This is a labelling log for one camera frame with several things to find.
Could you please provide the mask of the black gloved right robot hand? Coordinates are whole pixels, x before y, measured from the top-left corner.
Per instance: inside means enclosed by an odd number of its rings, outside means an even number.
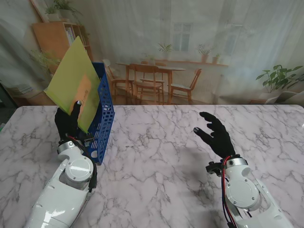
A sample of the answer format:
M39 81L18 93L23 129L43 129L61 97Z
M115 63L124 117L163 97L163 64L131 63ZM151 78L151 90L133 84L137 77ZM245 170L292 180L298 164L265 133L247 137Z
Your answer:
M199 114L208 122L207 127L213 132L207 134L200 128L195 127L193 129L194 133L222 159L236 155L229 133L221 121L208 112L200 112Z

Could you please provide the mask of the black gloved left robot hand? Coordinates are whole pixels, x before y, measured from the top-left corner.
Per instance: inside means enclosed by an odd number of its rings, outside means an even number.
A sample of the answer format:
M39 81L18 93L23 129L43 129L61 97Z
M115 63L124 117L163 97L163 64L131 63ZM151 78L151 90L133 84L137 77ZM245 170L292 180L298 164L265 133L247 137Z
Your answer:
M55 124L61 141L69 137L78 137L78 116L80 114L81 104L81 101L76 101L71 114L64 112L60 108L57 109L55 114Z

